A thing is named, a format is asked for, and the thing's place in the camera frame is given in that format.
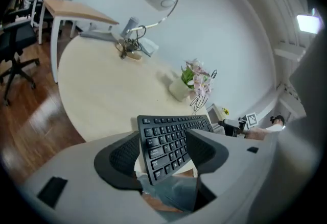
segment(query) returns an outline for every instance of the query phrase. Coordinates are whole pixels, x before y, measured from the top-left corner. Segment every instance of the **black device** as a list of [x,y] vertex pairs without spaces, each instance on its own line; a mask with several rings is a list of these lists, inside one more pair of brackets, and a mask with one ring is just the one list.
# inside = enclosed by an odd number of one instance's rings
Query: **black device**
[[67,181],[68,180],[60,177],[52,177],[39,192],[37,197],[49,207],[54,208]]
[[187,129],[214,132],[206,115],[140,115],[137,124],[151,185],[163,181],[189,162]]

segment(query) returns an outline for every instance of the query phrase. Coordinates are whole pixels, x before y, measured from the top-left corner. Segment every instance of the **black keyboard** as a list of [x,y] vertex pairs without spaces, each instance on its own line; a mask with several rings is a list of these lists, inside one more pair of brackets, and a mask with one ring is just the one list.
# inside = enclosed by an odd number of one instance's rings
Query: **black keyboard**
[[214,132],[206,115],[137,117],[143,157],[150,183],[155,185],[182,168],[190,156],[186,130]]

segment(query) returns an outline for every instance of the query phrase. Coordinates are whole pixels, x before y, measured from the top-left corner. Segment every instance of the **white vase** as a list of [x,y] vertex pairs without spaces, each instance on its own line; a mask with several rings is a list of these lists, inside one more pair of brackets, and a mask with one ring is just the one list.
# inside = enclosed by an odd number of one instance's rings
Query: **white vase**
[[182,102],[192,91],[181,79],[178,77],[169,86],[170,93],[180,102]]

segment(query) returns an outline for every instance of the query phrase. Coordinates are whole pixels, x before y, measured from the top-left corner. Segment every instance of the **light wood tabletop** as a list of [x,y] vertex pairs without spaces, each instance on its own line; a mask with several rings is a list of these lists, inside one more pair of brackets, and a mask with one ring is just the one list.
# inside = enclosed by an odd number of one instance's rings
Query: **light wood tabletop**
[[[194,115],[189,98],[179,102],[169,93],[179,74],[168,65],[156,56],[121,60],[119,54],[111,42],[77,36],[61,56],[60,96],[85,141],[137,131],[139,115]],[[197,112],[201,114],[207,115],[205,107]],[[146,172],[140,157],[135,170]],[[177,173],[193,167],[190,161]]]
[[46,8],[53,16],[79,17],[109,24],[118,24],[109,16],[82,3],[68,0],[43,0]]

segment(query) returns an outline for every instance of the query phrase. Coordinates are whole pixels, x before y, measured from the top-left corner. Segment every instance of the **wooden desk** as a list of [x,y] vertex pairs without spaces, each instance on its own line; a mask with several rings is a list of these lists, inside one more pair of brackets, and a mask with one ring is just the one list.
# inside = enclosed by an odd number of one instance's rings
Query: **wooden desk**
[[[177,101],[168,86],[177,74],[156,56],[121,60],[111,42],[75,37],[63,52],[59,92],[85,141],[137,131],[139,115],[193,115],[190,99]],[[198,115],[206,114],[205,107]],[[192,161],[177,173],[194,167]],[[142,153],[135,170],[146,172]]]
[[109,24],[118,24],[115,20],[105,14],[78,2],[66,0],[43,0],[39,24],[39,44],[42,44],[42,26],[45,8],[52,14],[54,20],[51,30],[51,67],[54,81],[58,82],[57,64],[57,40],[60,22],[62,20],[72,21],[99,21]]

